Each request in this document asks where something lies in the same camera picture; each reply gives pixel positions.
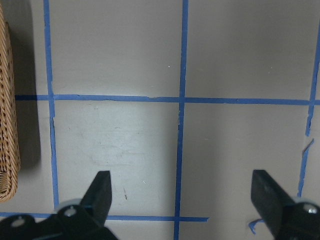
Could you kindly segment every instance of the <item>metal bolt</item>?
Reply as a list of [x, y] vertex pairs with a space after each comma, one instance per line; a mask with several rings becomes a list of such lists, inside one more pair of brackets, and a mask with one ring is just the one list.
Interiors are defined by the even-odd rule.
[[73, 206], [71, 206], [69, 209], [65, 210], [64, 215], [67, 217], [71, 217], [77, 213], [77, 210], [74, 209]]
[[316, 214], [318, 212], [318, 209], [316, 206], [306, 203], [303, 205], [303, 209], [308, 212], [309, 214]]
[[26, 221], [25, 221], [21, 216], [19, 216], [18, 219], [14, 220], [14, 221], [11, 223], [11, 227], [13, 227], [13, 228], [20, 227], [20, 226], [22, 226], [23, 224], [25, 224], [25, 222], [26, 222]]

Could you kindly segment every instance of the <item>horizontal blue tape strip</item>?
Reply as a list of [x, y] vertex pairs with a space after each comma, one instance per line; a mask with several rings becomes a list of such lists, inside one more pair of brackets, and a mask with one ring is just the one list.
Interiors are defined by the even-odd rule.
[[308, 100], [299, 99], [270, 99], [270, 98], [206, 98], [186, 97], [186, 103], [194, 104], [270, 104], [308, 106]]
[[[24, 213], [24, 212], [0, 212], [0, 217], [10, 217], [13, 215], [28, 214], [38, 219], [46, 219], [50, 217], [49, 213]], [[192, 216], [128, 216], [128, 215], [110, 215], [107, 220], [120, 220], [120, 221], [154, 221], [154, 222], [207, 222], [209, 217], [192, 217]]]
[[120, 95], [77, 95], [58, 94], [54, 95], [54, 100], [75, 100], [75, 101], [120, 101], [120, 102], [155, 102], [155, 103], [178, 103], [178, 97], [160, 96], [120, 96]]
[[48, 101], [48, 95], [15, 95], [16, 101]]

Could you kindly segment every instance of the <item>basket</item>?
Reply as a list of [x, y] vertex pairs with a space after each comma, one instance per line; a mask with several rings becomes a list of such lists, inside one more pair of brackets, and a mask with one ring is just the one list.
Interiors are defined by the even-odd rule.
[[0, 3], [0, 203], [15, 195], [19, 170], [13, 56], [9, 26]]

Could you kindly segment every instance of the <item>blue tape line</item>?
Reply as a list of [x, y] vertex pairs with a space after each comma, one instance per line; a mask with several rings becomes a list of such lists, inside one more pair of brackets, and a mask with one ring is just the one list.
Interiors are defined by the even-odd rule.
[[257, 219], [257, 220], [254, 220], [254, 221], [250, 222], [250, 223], [248, 224], [248, 226], [249, 226], [251, 232], [252, 232], [254, 235], [256, 235], [256, 234], [257, 234], [257, 233], [256, 233], [256, 225], [257, 225], [257, 223], [264, 223], [264, 222], [265, 222], [265, 221], [263, 221], [262, 219]]
[[57, 155], [56, 155], [56, 134], [55, 134], [55, 125], [54, 125], [55, 100], [54, 100], [54, 91], [52, 87], [53, 74], [52, 74], [52, 58], [51, 58], [49, 0], [43, 0], [43, 12], [44, 12], [46, 80], [47, 80], [48, 101], [49, 101], [52, 189], [53, 189], [53, 204], [54, 204], [54, 207], [56, 208], [59, 205], [59, 191], [58, 191]]
[[[180, 217], [181, 180], [183, 160], [186, 72], [187, 72], [187, 45], [188, 45], [188, 0], [182, 0], [182, 33], [181, 33], [181, 62], [180, 62], [180, 88], [179, 88], [179, 116], [178, 116], [178, 142], [176, 153], [176, 180], [175, 180], [175, 207], [174, 216]], [[179, 240], [179, 220], [174, 221], [173, 239]]]
[[48, 95], [15, 95], [16, 101], [47, 101]]
[[298, 184], [298, 193], [296, 194], [297, 197], [302, 196], [302, 190], [304, 188], [305, 184], [305, 176], [306, 176], [306, 167], [307, 167], [307, 162], [308, 162], [308, 154], [309, 154], [309, 149], [314, 144], [315, 140], [312, 139], [312, 141], [308, 144], [308, 146], [305, 148], [302, 154], [302, 161], [301, 161], [301, 169], [300, 169], [300, 179], [299, 179], [299, 184]]
[[[24, 213], [24, 212], [0, 212], [0, 217], [10, 217], [13, 215], [31, 215], [34, 218], [38, 219], [46, 219], [50, 217], [50, 213]], [[129, 216], [129, 215], [110, 215], [106, 218], [107, 220], [119, 220], [119, 221], [154, 221], [154, 222], [200, 222], [206, 223], [208, 221], [208, 217], [192, 217], [192, 216], [184, 216], [184, 217], [174, 217], [174, 216]]]
[[310, 105], [308, 109], [308, 118], [306, 120], [306, 126], [305, 126], [305, 135], [307, 137], [310, 135], [311, 121], [315, 111], [314, 105], [315, 105], [315, 99], [316, 99], [316, 93], [317, 93], [319, 63], [320, 63], [320, 24], [318, 27], [318, 37], [317, 37], [316, 48], [315, 48], [314, 67], [313, 67], [312, 83], [311, 83], [311, 90], [310, 90], [310, 99], [309, 99]]
[[186, 97], [186, 103], [194, 104], [269, 104], [308, 106], [308, 100], [299, 99], [269, 99], [269, 98], [206, 98]]
[[120, 101], [120, 102], [155, 102], [155, 103], [178, 103], [178, 97], [161, 96], [120, 96], [120, 95], [78, 95], [78, 94], [57, 94], [54, 100], [74, 100], [74, 101]]

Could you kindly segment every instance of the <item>wicker basket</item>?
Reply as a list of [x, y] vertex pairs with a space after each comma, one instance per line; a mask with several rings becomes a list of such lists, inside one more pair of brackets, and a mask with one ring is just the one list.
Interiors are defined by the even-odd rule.
[[0, 203], [15, 195], [19, 170], [13, 57], [9, 27], [0, 3]]

